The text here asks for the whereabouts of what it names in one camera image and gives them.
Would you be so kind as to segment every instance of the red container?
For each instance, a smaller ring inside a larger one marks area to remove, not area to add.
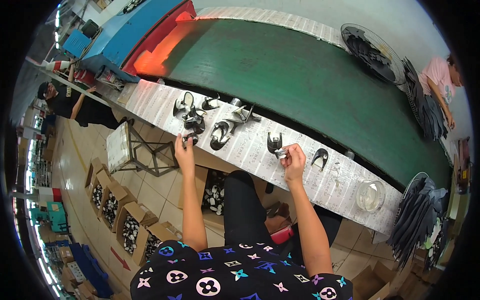
[[[73,77],[84,84],[95,84],[95,74],[87,70],[77,71]]]

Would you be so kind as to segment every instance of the white work table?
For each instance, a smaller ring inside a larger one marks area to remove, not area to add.
[[[138,84],[127,85],[119,96],[119,105],[137,118],[151,123],[171,134],[187,134],[181,113],[173,116],[172,111],[178,98],[183,99],[184,90],[141,80]],[[205,96],[191,92],[194,104],[200,107]],[[238,127],[228,143],[218,151],[210,147],[210,134],[213,125],[223,119],[232,118],[238,107],[219,101],[220,108],[209,110],[204,117],[206,130],[199,135],[196,147],[259,177],[284,190],[284,169],[275,155],[268,152],[266,140],[268,132],[282,132],[283,145],[298,143],[307,163],[303,184],[310,201],[331,210],[343,217],[358,222],[384,235],[390,235],[402,193],[343,154],[321,144],[314,139],[294,131],[284,125],[262,117],[261,122],[248,122]],[[311,166],[314,153],[324,148],[329,158],[323,171]],[[379,180],[385,186],[386,197],[382,208],[375,214],[362,211],[356,204],[358,186],[364,180]]]

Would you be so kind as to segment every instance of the conveyor belt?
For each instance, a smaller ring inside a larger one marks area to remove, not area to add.
[[[424,171],[437,187],[449,187],[444,151],[423,141],[405,94],[338,47],[274,25],[199,20],[180,23],[158,48],[172,49],[157,60],[161,76],[296,120],[404,186]]]

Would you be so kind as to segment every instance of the man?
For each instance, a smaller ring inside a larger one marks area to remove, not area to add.
[[[71,60],[68,81],[73,82],[73,61]],[[96,87],[91,87],[87,92],[92,93]],[[113,115],[112,109],[102,103],[85,97],[84,94],[69,86],[44,82],[38,87],[38,98],[47,102],[48,108],[56,115],[67,119],[76,120],[80,126],[88,124],[101,124],[110,129],[116,129],[127,120],[123,117],[120,122]]]

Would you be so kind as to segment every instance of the glass bowl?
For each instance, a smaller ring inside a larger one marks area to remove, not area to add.
[[[380,181],[364,181],[357,190],[357,205],[371,214],[382,208],[385,201],[385,186]]]

